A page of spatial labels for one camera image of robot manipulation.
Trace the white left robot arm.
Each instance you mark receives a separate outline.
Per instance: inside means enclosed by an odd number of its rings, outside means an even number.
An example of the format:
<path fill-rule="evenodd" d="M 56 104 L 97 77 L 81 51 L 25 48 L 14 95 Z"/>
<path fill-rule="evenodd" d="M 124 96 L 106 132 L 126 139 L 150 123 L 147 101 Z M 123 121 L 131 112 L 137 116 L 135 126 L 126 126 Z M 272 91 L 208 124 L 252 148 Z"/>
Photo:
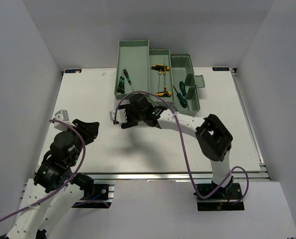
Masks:
<path fill-rule="evenodd" d="M 69 209 L 80 199 L 89 199 L 94 181 L 79 169 L 86 155 L 86 145 L 99 133 L 99 122 L 69 121 L 66 110 L 50 120 L 59 130 L 50 149 L 35 172 L 27 206 L 3 239 L 47 239 Z"/>

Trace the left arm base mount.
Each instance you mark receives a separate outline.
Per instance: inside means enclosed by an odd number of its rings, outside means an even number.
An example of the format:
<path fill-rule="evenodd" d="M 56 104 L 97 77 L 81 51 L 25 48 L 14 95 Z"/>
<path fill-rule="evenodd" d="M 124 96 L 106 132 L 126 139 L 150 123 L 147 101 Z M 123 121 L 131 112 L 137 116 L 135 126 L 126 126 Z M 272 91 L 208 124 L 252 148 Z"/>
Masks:
<path fill-rule="evenodd" d="M 83 193 L 83 197 L 75 202 L 72 208 L 110 208 L 114 197 L 114 181 L 94 179 L 89 175 L 78 173 L 70 184 L 77 186 Z"/>

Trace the green plastic toolbox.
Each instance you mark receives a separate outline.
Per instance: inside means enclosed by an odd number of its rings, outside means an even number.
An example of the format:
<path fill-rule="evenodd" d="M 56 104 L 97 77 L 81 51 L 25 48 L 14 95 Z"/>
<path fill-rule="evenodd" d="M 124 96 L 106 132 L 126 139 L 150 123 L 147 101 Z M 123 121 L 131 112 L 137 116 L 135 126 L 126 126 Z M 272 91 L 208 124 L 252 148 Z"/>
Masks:
<path fill-rule="evenodd" d="M 200 111 L 198 89 L 205 87 L 204 77 L 196 75 L 191 56 L 187 53 L 171 53 L 169 49 L 153 49 L 148 40 L 126 40 L 118 43 L 118 57 L 114 96 L 121 100 L 126 94 L 132 92 L 123 73 L 128 71 L 134 91 L 147 91 L 156 94 L 158 91 L 158 71 L 152 70 L 155 64 L 164 64 L 170 67 L 166 73 L 166 86 L 172 96 L 164 100 L 182 114 L 194 116 Z M 124 77 L 125 93 L 118 93 L 117 85 L 119 78 Z M 186 86 L 188 108 L 183 108 L 179 103 L 173 86 L 181 93 L 179 82 L 183 81 Z M 164 90 L 164 76 L 160 79 L 160 92 Z"/>

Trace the small green black precision screwdriver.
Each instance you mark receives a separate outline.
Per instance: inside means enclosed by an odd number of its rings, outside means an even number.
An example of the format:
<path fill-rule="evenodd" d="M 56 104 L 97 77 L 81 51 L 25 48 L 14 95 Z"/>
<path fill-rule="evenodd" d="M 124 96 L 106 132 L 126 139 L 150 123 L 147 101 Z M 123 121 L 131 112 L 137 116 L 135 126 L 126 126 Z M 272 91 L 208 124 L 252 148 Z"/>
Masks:
<path fill-rule="evenodd" d="M 125 93 L 125 84 L 124 84 L 124 77 L 121 76 L 119 78 L 119 82 L 118 82 L 118 85 L 117 85 L 117 90 L 116 90 L 118 93 L 122 93 L 124 94 Z"/>

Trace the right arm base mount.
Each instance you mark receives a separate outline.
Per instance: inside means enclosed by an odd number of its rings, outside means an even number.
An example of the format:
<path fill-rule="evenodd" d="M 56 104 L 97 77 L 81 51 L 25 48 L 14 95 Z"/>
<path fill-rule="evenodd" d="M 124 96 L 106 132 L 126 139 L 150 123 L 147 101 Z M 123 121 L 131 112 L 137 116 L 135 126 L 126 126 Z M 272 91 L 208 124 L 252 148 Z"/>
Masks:
<path fill-rule="evenodd" d="M 242 190 L 239 183 L 233 183 L 226 194 L 217 191 L 207 199 L 201 199 L 196 193 L 199 212 L 244 211 Z"/>

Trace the yellow black T-handle hex key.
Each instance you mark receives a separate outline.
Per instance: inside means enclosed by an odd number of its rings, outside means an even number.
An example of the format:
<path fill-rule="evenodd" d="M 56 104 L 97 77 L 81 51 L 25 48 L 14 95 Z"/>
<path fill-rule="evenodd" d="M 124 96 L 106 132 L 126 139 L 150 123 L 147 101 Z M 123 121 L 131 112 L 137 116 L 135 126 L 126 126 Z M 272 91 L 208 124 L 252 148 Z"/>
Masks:
<path fill-rule="evenodd" d="M 164 76 L 164 90 L 161 92 L 157 92 L 156 95 L 159 97 L 169 98 L 172 96 L 172 92 L 168 91 L 168 88 L 166 86 L 166 71 L 163 72 Z"/>

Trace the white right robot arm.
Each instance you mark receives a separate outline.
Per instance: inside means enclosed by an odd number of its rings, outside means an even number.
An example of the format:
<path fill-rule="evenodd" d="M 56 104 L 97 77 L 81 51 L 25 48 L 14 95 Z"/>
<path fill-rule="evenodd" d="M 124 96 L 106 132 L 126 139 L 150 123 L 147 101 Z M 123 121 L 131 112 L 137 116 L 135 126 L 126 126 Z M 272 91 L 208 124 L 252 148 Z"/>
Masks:
<path fill-rule="evenodd" d="M 195 138 L 212 168 L 212 191 L 203 196 L 196 189 L 196 194 L 203 200 L 212 196 L 226 198 L 231 193 L 233 183 L 229 164 L 233 137 L 222 121 L 213 114 L 205 118 L 183 115 L 169 104 L 160 106 L 153 103 L 149 96 L 150 93 L 144 91 L 127 94 L 124 98 L 129 102 L 118 103 L 115 111 L 110 112 L 111 121 L 122 129 L 144 122 L 150 127 L 177 131 L 181 140 L 184 135 Z"/>

